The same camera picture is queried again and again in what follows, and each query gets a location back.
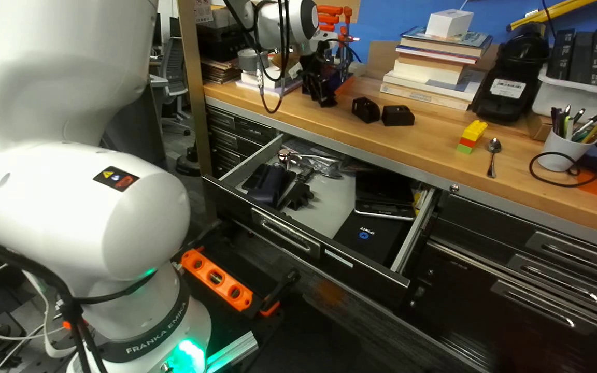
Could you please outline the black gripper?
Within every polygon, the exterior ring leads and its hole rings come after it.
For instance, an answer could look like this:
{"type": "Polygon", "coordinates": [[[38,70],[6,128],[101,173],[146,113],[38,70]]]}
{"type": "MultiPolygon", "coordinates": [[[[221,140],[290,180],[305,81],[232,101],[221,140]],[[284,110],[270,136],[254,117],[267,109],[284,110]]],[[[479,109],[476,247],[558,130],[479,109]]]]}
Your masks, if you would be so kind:
{"type": "Polygon", "coordinates": [[[336,106],[336,89],[341,85],[337,67],[329,58],[329,44],[319,41],[317,51],[300,58],[302,92],[322,109],[336,106]]]}

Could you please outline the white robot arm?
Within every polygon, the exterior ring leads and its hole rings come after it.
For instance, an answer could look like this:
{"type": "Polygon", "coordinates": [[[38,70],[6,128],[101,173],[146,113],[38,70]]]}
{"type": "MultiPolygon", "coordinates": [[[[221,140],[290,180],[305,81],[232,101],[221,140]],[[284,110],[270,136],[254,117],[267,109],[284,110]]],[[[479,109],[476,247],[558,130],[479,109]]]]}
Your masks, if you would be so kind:
{"type": "Polygon", "coordinates": [[[62,299],[66,373],[203,373],[212,318],[171,257],[184,184],[99,146],[148,85],[157,0],[0,0],[0,247],[62,299]]]}

